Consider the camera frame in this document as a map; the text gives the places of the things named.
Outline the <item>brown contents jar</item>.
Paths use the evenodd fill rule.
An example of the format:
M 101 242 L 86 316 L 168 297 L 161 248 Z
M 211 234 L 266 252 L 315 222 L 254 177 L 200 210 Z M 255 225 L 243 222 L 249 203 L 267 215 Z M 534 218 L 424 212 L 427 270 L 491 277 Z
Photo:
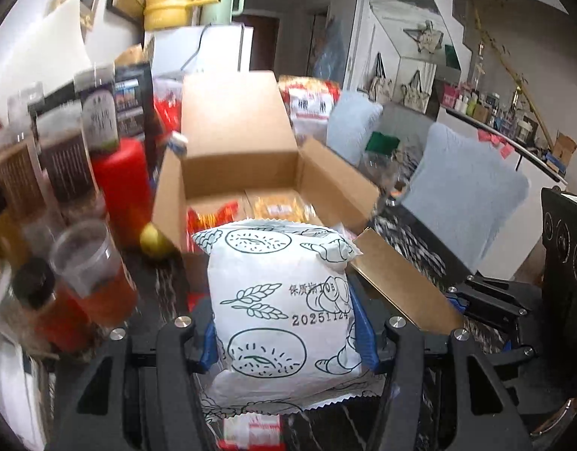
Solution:
M 96 193 L 82 128 L 81 101 L 73 101 L 36 118 L 41 161 L 59 205 L 82 201 Z

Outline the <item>white mini fridge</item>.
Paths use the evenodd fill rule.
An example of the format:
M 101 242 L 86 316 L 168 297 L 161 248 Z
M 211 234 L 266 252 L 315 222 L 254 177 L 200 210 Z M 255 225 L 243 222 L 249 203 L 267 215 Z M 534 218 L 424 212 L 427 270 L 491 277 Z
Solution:
M 145 33 L 151 46 L 153 76 L 180 72 L 248 71 L 254 29 L 244 24 L 177 27 Z

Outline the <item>clear jar orange contents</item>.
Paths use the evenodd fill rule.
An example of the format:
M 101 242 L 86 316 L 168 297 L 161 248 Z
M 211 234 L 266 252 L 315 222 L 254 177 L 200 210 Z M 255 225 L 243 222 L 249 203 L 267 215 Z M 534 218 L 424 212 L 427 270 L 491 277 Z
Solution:
M 68 227 L 53 244 L 49 262 L 93 323 L 121 326 L 137 308 L 135 283 L 105 222 L 85 220 Z

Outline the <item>dark label jar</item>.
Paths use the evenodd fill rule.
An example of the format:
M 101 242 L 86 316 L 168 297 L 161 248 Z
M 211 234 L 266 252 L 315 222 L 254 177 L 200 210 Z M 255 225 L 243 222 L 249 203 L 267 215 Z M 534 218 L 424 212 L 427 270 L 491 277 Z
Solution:
M 112 154 L 119 148 L 114 65 L 99 65 L 79 72 L 73 85 L 81 101 L 82 129 L 88 152 L 91 155 Z

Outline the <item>yellow pot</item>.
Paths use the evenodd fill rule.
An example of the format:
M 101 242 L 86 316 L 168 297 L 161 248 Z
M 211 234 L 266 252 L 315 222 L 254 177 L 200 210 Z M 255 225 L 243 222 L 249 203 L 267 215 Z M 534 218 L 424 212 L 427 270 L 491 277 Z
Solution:
M 188 27 L 194 9 L 221 0 L 146 0 L 144 9 L 144 29 L 146 32 Z

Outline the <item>white bread snack packet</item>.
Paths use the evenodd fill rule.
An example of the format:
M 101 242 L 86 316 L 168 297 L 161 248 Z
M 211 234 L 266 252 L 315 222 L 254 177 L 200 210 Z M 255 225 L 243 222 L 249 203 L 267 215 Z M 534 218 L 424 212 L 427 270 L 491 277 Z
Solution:
M 218 351 L 197 385 L 207 418 L 294 413 L 383 390 L 357 346 L 348 264 L 331 228 L 248 219 L 193 234 L 207 257 Z

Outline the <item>red candy packet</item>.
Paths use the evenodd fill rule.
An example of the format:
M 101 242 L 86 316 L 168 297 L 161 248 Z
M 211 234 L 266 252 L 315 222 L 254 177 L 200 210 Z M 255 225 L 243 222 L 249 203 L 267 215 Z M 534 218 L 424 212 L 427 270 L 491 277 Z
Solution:
M 187 250 L 193 253 L 196 245 L 193 235 L 203 230 L 218 227 L 230 222 L 234 222 L 238 212 L 238 201 L 228 201 L 224 203 L 214 213 L 200 214 L 193 208 L 187 209 Z

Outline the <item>yellow lemon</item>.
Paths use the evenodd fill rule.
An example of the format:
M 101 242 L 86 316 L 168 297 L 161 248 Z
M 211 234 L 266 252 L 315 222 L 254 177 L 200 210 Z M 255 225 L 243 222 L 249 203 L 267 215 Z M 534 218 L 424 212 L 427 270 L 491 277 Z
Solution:
M 143 254 L 153 260 L 162 260 L 175 252 L 175 246 L 152 223 L 147 224 L 140 235 Z

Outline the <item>red cylindrical canister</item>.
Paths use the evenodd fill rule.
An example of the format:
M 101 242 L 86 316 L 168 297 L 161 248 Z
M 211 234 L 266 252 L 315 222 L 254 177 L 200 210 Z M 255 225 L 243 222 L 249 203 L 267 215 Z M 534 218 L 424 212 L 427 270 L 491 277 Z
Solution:
M 94 157 L 92 167 L 116 240 L 123 248 L 138 247 L 141 232 L 152 216 L 152 191 L 143 143 L 122 139 L 116 152 Z

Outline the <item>black snack pouch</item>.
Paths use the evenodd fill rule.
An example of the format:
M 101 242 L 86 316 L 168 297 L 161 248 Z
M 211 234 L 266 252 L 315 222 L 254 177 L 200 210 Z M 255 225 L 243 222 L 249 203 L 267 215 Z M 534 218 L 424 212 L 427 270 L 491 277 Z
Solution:
M 115 69 L 114 101 L 118 133 L 124 139 L 143 139 L 147 162 L 156 159 L 156 118 L 152 72 L 149 62 Z

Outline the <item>yellow crisps clear packet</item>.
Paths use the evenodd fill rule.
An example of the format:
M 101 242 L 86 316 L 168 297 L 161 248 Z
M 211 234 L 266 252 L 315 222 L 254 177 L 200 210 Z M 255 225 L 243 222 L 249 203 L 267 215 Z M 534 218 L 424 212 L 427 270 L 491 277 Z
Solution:
M 257 219 L 274 219 L 308 223 L 315 217 L 314 208 L 297 195 L 273 194 L 257 197 L 252 202 L 253 215 Z

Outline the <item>brown cardboard box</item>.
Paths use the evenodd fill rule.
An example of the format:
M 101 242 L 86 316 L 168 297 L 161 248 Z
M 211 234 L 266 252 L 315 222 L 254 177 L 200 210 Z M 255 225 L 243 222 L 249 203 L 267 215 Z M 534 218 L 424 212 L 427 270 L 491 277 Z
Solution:
M 167 151 L 152 221 L 181 252 L 188 287 L 207 292 L 207 259 L 187 249 L 187 211 L 212 213 L 236 200 L 250 216 L 255 194 L 296 192 L 319 223 L 343 224 L 363 251 L 354 269 L 423 331 L 449 334 L 463 316 L 410 262 L 369 227 L 377 187 L 316 139 L 297 144 L 270 71 L 197 72 L 184 78 L 181 132 L 187 149 Z

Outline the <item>tan contents jar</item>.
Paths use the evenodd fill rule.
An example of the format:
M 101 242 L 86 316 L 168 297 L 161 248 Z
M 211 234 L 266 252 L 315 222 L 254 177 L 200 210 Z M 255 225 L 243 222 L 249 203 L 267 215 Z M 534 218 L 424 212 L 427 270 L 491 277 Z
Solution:
M 41 179 L 32 132 L 0 128 L 0 185 L 16 221 L 30 222 L 46 210 Z

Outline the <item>cashew nut bag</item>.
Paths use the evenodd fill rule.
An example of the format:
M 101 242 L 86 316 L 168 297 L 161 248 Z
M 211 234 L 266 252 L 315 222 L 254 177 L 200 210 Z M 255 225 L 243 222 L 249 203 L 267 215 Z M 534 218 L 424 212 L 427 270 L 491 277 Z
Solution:
M 309 76 L 280 76 L 277 84 L 297 142 L 313 138 L 325 144 L 328 119 L 342 93 L 340 85 Z

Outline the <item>light blue cushion near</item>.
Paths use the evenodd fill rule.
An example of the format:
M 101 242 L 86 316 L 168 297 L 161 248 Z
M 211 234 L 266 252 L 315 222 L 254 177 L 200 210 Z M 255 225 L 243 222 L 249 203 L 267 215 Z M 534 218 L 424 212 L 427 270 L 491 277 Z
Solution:
M 494 147 L 436 122 L 401 204 L 475 271 L 528 191 Z

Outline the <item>black lid spice jar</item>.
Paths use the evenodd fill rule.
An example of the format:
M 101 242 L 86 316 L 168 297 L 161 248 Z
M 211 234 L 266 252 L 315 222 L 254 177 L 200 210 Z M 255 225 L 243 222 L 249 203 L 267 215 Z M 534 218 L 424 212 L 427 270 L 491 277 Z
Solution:
M 59 350 L 78 353 L 91 346 L 88 316 L 45 260 L 31 257 L 14 275 L 12 289 L 35 332 Z

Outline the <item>green electric kettle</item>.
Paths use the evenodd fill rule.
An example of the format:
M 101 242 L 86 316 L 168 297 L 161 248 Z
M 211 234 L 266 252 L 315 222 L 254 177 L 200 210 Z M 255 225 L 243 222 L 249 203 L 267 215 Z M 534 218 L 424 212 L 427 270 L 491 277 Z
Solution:
M 207 24 L 229 26 L 232 19 L 241 15 L 243 11 L 244 0 L 219 0 L 202 8 L 200 23 L 202 26 Z

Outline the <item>small white cap bottle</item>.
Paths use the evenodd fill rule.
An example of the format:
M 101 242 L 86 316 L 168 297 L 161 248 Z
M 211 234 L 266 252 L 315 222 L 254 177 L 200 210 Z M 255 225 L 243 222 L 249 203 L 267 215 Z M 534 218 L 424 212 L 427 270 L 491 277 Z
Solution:
M 180 132 L 171 132 L 167 139 L 166 148 L 170 149 L 178 158 L 183 158 L 188 153 L 188 139 Z

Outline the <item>light blue cushion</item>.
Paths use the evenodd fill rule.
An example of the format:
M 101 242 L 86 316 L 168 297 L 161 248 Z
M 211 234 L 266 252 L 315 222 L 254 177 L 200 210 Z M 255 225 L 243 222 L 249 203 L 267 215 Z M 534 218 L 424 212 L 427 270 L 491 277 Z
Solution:
M 401 204 L 475 271 L 528 191 L 494 147 L 436 122 Z
M 345 91 L 330 113 L 326 145 L 352 166 L 357 167 L 383 106 L 359 92 Z

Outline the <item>light blue cushion far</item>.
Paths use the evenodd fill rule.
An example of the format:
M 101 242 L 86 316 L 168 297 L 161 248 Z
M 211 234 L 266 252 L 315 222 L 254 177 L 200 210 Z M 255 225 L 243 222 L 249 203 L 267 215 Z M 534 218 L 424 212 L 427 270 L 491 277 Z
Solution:
M 326 145 L 352 166 L 357 167 L 383 106 L 359 92 L 345 91 L 330 113 Z

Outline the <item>white foam board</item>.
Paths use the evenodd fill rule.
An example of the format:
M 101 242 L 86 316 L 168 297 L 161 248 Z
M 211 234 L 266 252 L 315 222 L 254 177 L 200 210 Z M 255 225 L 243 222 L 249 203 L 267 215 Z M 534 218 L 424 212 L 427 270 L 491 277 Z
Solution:
M 33 23 L 0 58 L 0 121 L 8 121 L 8 99 L 40 83 L 49 94 L 93 66 L 81 34 L 80 0 L 66 0 Z

